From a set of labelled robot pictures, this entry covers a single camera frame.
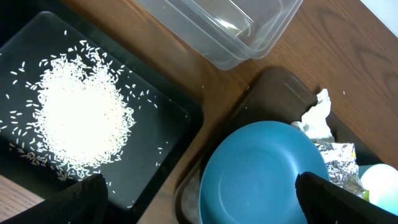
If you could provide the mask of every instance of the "blue plate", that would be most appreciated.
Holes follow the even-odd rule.
[[[288,124],[261,121],[228,136],[200,186],[202,224],[307,223],[295,193],[298,174],[329,180],[314,143]]]

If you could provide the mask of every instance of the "crumpled foil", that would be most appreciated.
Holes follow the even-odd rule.
[[[317,141],[315,145],[325,161],[330,182],[363,198],[366,190],[359,179],[354,144]]]

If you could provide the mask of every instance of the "white tissue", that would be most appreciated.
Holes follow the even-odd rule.
[[[323,89],[317,98],[317,105],[311,107],[301,117],[301,122],[294,121],[291,125],[306,134],[312,141],[334,142],[335,139],[326,123],[326,117],[329,116],[331,108],[328,90]]]

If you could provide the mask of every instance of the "clear plastic container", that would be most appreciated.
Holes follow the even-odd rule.
[[[302,0],[136,0],[222,70],[268,54]]]

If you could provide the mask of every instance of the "brown tray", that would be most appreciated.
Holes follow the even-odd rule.
[[[289,71],[273,68],[262,74],[224,126],[220,138],[207,145],[202,156],[177,188],[173,209],[179,224],[200,223],[198,212],[200,179],[207,161],[223,139],[235,130],[256,121],[272,120],[287,124],[300,121],[301,116],[316,103],[317,97]],[[327,118],[327,123],[336,141],[355,143],[358,165],[382,163],[333,113]]]

